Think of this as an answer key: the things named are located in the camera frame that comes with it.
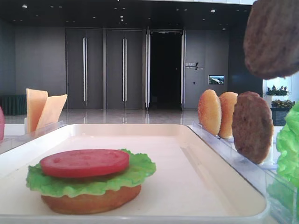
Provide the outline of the grey double door left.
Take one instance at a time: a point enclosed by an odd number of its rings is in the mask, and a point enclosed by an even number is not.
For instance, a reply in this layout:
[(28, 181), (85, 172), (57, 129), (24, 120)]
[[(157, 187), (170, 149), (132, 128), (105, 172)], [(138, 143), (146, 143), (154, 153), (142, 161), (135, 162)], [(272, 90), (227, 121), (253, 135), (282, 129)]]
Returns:
[(103, 109), (103, 31), (67, 29), (68, 108)]

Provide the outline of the long clear rail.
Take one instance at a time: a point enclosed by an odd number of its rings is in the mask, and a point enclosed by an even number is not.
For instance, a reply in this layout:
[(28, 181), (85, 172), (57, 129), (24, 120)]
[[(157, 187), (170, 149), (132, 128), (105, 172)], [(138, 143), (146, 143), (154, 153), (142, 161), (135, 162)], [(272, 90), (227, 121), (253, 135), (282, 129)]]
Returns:
[(4, 140), (0, 141), (0, 154), (10, 151), (63, 126), (63, 121), (59, 121), (38, 129), (37, 131), (25, 133), (26, 127), (24, 124), (6, 124), (4, 128)]
[(236, 151), (233, 138), (215, 137), (196, 122), (190, 128), (266, 197), (270, 216), (278, 224), (299, 222), (299, 189), (276, 173), (278, 152), (275, 146), (271, 147), (265, 162), (255, 165)]

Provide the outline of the right orange cheese slice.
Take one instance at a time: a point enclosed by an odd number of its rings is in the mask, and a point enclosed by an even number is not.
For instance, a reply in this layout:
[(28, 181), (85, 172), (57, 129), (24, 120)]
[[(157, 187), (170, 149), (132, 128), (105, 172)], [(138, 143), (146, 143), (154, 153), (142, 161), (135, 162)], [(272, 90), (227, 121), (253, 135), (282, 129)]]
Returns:
[(47, 98), (40, 119), (37, 123), (36, 130), (58, 122), (67, 96), (67, 94), (64, 94)]

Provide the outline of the red tomato slice on tray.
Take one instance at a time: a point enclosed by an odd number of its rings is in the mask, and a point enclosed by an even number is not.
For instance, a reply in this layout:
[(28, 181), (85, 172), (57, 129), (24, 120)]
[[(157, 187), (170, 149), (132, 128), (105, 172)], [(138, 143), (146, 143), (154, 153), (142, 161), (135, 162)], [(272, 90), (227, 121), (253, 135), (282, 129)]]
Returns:
[(46, 175), (85, 178), (125, 170), (129, 166), (129, 154), (112, 149), (72, 150), (47, 156), (40, 164)]

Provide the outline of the golden bun half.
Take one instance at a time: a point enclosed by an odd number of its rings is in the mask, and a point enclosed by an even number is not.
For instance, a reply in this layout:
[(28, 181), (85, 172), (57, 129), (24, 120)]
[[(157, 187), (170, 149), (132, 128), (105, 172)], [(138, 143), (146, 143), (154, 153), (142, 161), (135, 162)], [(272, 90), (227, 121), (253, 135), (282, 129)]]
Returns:
[(221, 102), (214, 90), (205, 90), (199, 98), (199, 123), (213, 136), (218, 135), (221, 126)]
[(232, 120), (237, 96), (237, 93), (228, 91), (219, 97), (221, 102), (221, 126), (218, 135), (223, 139), (232, 136)]

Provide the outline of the flower planter box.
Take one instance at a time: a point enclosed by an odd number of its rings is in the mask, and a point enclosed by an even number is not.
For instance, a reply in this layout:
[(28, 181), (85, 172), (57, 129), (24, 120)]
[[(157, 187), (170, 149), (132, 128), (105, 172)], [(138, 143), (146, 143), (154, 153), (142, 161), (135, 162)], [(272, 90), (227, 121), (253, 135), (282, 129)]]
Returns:
[(295, 105), (295, 101), (290, 100), (287, 86), (267, 87), (265, 99), (271, 109), (274, 126), (284, 126), (287, 113)]

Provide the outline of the long clear right rail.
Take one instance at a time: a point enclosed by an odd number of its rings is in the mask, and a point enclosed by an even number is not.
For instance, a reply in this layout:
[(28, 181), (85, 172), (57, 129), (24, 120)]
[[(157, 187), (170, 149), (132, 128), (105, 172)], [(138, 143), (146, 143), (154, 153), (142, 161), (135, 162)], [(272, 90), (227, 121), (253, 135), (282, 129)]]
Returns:
[(236, 151), (233, 138), (215, 137), (196, 122), (190, 128), (266, 197), (270, 216), (278, 224), (299, 222), (299, 189), (276, 173), (278, 152), (275, 146), (271, 147), (265, 162), (255, 165)]

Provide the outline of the left golden bun half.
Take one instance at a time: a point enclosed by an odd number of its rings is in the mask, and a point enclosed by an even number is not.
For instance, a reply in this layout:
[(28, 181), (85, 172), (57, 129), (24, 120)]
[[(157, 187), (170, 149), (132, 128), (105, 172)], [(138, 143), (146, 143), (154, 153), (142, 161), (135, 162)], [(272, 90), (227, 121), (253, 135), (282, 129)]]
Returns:
[(221, 126), (221, 102), (214, 90), (205, 90), (199, 98), (199, 123), (213, 136), (218, 135)]

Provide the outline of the long clear left rail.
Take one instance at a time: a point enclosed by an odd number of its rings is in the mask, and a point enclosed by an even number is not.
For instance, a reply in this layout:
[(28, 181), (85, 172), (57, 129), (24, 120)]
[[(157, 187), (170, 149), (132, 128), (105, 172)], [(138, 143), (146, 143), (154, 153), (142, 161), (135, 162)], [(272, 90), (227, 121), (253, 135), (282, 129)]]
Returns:
[(38, 129), (37, 131), (25, 133), (26, 127), (24, 124), (6, 124), (4, 128), (4, 140), (0, 141), (0, 154), (10, 151), (63, 126), (63, 121), (59, 121)]

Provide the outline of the cream rectangular metal tray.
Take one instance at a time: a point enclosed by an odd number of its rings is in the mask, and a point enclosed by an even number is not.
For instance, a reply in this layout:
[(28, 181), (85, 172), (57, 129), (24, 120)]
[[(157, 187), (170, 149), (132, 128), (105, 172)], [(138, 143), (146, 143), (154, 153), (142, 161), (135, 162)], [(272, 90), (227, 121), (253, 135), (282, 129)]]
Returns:
[[(77, 149), (145, 153), (157, 170), (122, 207), (94, 215), (59, 215), (26, 187), (28, 166)], [(261, 224), (266, 197), (184, 125), (73, 124), (0, 156), (3, 224)]]

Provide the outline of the left orange cheese slice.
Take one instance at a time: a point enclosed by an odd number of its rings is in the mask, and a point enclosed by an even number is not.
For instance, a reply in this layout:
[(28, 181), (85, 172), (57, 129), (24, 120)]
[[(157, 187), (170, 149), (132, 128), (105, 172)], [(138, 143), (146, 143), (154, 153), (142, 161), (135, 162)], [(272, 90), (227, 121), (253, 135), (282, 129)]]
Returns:
[(46, 100), (48, 98), (47, 91), (26, 89), (27, 99), (27, 131), (28, 133), (35, 131)]

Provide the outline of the grey double door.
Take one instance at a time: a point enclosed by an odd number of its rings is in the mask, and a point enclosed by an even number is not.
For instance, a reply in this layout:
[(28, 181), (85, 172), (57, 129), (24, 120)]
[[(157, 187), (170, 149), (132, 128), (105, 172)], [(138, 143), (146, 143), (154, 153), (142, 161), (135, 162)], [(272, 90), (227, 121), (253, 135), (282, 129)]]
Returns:
[(142, 31), (107, 31), (108, 109), (142, 108), (142, 42)]
[(103, 31), (67, 29), (68, 108), (103, 109)]

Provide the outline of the small wall screen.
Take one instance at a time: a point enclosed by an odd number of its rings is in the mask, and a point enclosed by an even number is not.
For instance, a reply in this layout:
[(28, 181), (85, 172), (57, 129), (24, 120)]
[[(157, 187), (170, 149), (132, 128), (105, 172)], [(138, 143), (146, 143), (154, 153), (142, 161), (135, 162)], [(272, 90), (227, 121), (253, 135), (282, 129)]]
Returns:
[(209, 75), (209, 84), (224, 84), (224, 75)]

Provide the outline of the brown meat patty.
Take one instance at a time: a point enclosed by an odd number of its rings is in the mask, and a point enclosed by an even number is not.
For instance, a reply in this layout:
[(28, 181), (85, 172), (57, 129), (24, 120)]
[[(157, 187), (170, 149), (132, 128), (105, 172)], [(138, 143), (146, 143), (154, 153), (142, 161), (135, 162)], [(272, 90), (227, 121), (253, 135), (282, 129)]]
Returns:
[(245, 65), (262, 79), (299, 71), (299, 2), (256, 0), (251, 8), (243, 49)]
[(232, 120), (232, 134), (237, 152), (254, 164), (269, 154), (274, 132), (272, 112), (259, 94), (251, 91), (237, 97)]

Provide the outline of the bun base under lettuce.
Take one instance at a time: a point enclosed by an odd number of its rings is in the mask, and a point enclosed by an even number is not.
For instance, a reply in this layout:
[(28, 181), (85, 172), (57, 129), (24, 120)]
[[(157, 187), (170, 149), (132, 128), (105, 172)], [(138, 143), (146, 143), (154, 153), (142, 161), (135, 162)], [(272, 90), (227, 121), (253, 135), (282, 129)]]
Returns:
[(121, 187), (117, 191), (107, 190), (96, 196), (81, 194), (76, 197), (41, 196), (43, 202), (54, 212), (71, 215), (87, 215), (117, 209), (135, 199), (141, 192), (141, 185)]

